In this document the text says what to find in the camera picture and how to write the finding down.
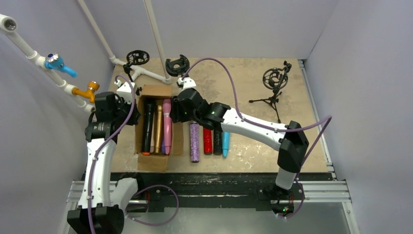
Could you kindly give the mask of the red glitter microphone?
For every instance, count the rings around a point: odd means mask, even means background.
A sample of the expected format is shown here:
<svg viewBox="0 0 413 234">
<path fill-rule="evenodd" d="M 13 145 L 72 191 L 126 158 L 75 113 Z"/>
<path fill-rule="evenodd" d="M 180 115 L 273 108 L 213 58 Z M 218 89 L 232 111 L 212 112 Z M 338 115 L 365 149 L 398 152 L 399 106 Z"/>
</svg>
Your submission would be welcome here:
<svg viewBox="0 0 413 234">
<path fill-rule="evenodd" d="M 212 131 L 206 128 L 203 128 L 203 145 L 204 145 L 204 154 L 212 154 Z"/>
</svg>

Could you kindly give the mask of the plain black microphone orange end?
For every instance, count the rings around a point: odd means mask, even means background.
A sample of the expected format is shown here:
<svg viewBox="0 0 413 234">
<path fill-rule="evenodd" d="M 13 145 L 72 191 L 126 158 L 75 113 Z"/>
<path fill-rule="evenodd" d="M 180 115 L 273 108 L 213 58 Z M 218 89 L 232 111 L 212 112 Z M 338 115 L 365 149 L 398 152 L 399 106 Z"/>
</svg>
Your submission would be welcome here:
<svg viewBox="0 0 413 234">
<path fill-rule="evenodd" d="M 150 144 L 152 137 L 152 127 L 154 111 L 156 107 L 156 101 L 153 98 L 147 98 L 144 102 L 144 124 L 142 132 L 142 148 L 141 153 L 143 155 L 150 154 Z"/>
</svg>

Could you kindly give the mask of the tripod shock mount stand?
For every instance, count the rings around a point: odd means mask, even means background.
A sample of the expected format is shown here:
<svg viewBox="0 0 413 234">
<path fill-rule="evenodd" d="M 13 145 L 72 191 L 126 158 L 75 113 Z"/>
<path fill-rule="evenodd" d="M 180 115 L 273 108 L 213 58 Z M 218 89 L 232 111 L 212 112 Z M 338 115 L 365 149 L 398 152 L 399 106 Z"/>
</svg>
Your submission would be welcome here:
<svg viewBox="0 0 413 234">
<path fill-rule="evenodd" d="M 134 50 L 127 54 L 127 63 L 123 65 L 124 72 L 128 75 L 129 80 L 133 82 L 131 71 L 133 65 L 143 65 L 150 60 L 150 55 L 146 51 Z"/>
<path fill-rule="evenodd" d="M 249 103 L 262 101 L 268 104 L 276 112 L 278 123 L 281 123 L 281 120 L 277 109 L 277 103 L 279 102 L 279 96 L 282 94 L 281 89 L 283 89 L 288 83 L 288 73 L 291 68 L 292 64 L 285 60 L 282 68 L 274 67 L 265 71 L 262 82 L 265 88 L 272 91 L 273 95 L 268 98 L 248 101 Z"/>
</svg>

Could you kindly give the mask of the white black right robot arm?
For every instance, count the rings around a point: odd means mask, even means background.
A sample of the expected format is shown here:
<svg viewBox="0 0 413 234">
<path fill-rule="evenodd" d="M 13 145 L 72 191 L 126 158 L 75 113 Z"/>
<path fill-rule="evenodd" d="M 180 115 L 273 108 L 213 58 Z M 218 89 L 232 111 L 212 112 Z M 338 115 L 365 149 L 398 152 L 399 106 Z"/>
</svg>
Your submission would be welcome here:
<svg viewBox="0 0 413 234">
<path fill-rule="evenodd" d="M 261 142 L 278 152 L 276 187 L 290 190 L 301 171 L 309 146 L 308 139 L 295 121 L 281 124 L 243 115 L 229 105 L 208 103 L 194 88 L 172 97 L 173 122 L 195 122 L 200 126 L 238 134 Z"/>
</svg>

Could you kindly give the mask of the pink glitter microphone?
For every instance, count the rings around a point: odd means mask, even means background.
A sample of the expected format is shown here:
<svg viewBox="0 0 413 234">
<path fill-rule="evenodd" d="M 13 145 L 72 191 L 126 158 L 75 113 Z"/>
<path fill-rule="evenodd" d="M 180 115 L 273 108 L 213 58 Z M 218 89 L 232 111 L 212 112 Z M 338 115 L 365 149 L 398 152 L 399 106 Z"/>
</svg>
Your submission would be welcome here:
<svg viewBox="0 0 413 234">
<path fill-rule="evenodd" d="M 163 121 L 164 121 L 164 148 L 165 154 L 169 155 L 172 144 L 172 119 L 170 117 L 171 113 L 171 100 L 163 100 Z"/>
</svg>

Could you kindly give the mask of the black glitter microphone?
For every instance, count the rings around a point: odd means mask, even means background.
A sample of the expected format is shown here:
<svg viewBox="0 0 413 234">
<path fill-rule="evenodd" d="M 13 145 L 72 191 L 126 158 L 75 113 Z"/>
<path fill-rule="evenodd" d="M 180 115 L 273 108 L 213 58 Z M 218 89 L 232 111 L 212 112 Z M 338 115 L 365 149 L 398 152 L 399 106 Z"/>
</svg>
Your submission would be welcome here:
<svg viewBox="0 0 413 234">
<path fill-rule="evenodd" d="M 223 132 L 219 130 L 213 131 L 213 154 L 221 155 L 223 153 Z"/>
</svg>

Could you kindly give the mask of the purple glitter microphone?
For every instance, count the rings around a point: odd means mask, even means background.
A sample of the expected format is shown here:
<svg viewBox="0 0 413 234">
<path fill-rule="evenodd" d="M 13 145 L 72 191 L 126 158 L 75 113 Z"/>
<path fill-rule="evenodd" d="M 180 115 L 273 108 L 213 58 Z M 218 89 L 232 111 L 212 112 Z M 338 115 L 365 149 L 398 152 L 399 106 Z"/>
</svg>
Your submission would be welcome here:
<svg viewBox="0 0 413 234">
<path fill-rule="evenodd" d="M 190 158 L 192 163 L 198 163 L 199 159 L 199 124 L 192 122 L 189 125 L 190 131 Z"/>
</svg>

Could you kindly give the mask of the gold metallic microphone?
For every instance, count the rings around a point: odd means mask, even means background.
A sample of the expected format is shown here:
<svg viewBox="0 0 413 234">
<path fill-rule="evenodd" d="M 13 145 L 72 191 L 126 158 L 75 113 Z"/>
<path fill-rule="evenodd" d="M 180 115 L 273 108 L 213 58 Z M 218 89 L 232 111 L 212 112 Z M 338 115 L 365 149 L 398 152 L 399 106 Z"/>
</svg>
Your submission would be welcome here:
<svg viewBox="0 0 413 234">
<path fill-rule="evenodd" d="M 156 115 L 156 129 L 154 136 L 154 153 L 161 153 L 162 146 L 162 136 L 163 136 L 163 108 L 162 105 L 157 105 L 157 115 Z"/>
</svg>

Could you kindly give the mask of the violet plastic microphone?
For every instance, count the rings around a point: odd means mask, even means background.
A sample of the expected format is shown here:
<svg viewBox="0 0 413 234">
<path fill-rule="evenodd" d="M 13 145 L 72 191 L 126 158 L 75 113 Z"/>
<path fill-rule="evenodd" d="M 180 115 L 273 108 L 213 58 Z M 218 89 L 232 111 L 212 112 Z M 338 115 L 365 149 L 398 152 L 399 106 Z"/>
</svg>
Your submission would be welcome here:
<svg viewBox="0 0 413 234">
<path fill-rule="evenodd" d="M 165 148 L 165 142 L 164 142 L 164 140 L 162 140 L 162 143 L 161 143 L 161 152 L 162 152 L 162 154 L 166 154 L 166 148 Z"/>
</svg>

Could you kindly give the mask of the blue glitter microphone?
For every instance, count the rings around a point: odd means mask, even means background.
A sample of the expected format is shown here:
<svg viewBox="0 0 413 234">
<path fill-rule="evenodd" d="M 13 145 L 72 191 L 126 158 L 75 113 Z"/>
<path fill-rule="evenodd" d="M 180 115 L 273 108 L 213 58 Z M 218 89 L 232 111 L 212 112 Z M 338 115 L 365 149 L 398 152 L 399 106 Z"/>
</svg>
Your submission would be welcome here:
<svg viewBox="0 0 413 234">
<path fill-rule="evenodd" d="M 230 145 L 230 133 L 229 132 L 223 132 L 222 136 L 222 149 L 223 149 L 223 157 L 227 158 L 228 152 L 229 152 L 229 145 Z"/>
</svg>

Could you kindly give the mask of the round base shock mount stand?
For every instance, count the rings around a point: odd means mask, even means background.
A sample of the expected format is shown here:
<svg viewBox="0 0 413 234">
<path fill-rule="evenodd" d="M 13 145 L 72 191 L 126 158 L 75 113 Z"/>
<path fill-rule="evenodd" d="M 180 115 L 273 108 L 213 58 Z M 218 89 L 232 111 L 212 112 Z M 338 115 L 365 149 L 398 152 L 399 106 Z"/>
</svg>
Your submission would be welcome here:
<svg viewBox="0 0 413 234">
<path fill-rule="evenodd" d="M 190 68 L 190 62 L 184 55 L 180 55 L 178 59 L 165 61 L 166 72 L 172 77 L 178 77 L 185 74 Z"/>
</svg>

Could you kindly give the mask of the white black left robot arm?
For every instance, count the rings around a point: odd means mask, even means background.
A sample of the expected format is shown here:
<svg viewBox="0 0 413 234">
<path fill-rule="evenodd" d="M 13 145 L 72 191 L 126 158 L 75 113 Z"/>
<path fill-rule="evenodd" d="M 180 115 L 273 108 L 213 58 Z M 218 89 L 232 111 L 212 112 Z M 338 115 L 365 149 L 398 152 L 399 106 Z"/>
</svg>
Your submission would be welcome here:
<svg viewBox="0 0 413 234">
<path fill-rule="evenodd" d="M 125 125 L 138 123 L 135 94 L 103 92 L 95 96 L 95 108 L 85 129 L 88 159 L 77 207 L 67 221 L 77 234 L 120 234 L 126 207 L 138 189 L 136 179 L 126 178 L 110 189 L 110 175 L 117 139 Z"/>
</svg>

